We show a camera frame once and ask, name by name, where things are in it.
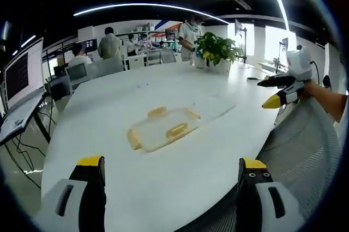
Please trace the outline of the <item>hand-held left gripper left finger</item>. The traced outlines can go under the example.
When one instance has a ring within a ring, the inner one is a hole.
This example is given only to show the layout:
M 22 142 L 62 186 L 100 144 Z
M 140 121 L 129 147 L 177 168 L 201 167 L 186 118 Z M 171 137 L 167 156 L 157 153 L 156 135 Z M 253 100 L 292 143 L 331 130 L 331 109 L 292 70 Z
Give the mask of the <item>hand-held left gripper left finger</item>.
M 45 194 L 32 221 L 41 231 L 104 231 L 105 206 L 105 159 L 85 157 Z

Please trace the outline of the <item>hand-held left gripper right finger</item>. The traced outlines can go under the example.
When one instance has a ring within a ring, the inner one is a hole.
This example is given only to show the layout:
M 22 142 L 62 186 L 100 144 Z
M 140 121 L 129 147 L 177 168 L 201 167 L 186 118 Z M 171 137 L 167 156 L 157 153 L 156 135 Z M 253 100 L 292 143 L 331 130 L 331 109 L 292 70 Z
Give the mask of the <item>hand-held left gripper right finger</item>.
M 273 180 L 259 160 L 240 158 L 236 231 L 298 231 L 304 224 L 298 200 Z

